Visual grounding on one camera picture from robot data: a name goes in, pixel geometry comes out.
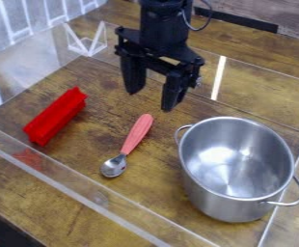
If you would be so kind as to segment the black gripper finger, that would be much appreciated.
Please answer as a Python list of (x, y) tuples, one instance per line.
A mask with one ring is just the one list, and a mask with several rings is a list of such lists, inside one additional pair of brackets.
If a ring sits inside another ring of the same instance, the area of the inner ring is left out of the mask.
[(178, 103), (182, 102), (190, 88), (195, 88), (202, 81), (198, 74), (182, 73), (172, 70), (167, 75), (163, 86), (162, 109), (170, 112)]
[(123, 56), (120, 66), (127, 92), (136, 94), (146, 85), (144, 60), (135, 56)]

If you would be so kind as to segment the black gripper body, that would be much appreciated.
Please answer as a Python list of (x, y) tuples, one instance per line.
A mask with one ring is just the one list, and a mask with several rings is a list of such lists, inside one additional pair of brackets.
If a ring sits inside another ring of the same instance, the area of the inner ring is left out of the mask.
[(199, 74), (204, 59), (187, 44), (190, 31), (203, 30), (191, 26), (192, 0), (139, 0), (139, 5), (139, 29), (115, 29), (120, 61), (123, 56), (139, 57), (146, 72), (151, 69), (164, 76), (172, 70)]

